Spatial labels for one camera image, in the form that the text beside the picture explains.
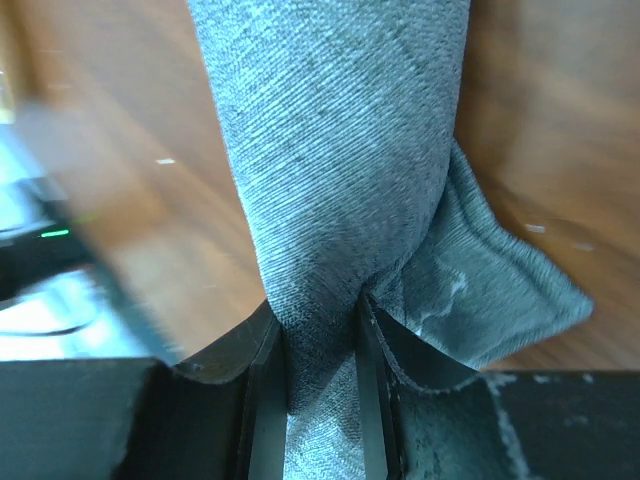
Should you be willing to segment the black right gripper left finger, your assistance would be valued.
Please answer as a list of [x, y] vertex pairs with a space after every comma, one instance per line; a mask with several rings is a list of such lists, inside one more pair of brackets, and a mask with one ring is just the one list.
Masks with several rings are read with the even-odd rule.
[[267, 304], [168, 366], [152, 358], [1, 366], [5, 479], [279, 479], [287, 387]]

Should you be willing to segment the grey cloth napkin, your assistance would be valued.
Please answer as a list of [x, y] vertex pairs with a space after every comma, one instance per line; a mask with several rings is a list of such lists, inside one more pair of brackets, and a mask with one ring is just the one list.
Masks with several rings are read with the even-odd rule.
[[496, 221], [454, 137], [466, 1], [193, 1], [267, 301], [287, 345], [284, 475], [365, 475], [352, 320], [371, 294], [485, 367], [591, 299]]

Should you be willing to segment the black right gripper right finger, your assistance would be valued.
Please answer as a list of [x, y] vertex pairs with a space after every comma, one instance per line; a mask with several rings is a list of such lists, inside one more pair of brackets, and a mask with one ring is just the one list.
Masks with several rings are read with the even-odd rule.
[[635, 371], [477, 372], [357, 307], [357, 378], [370, 479], [635, 479]]

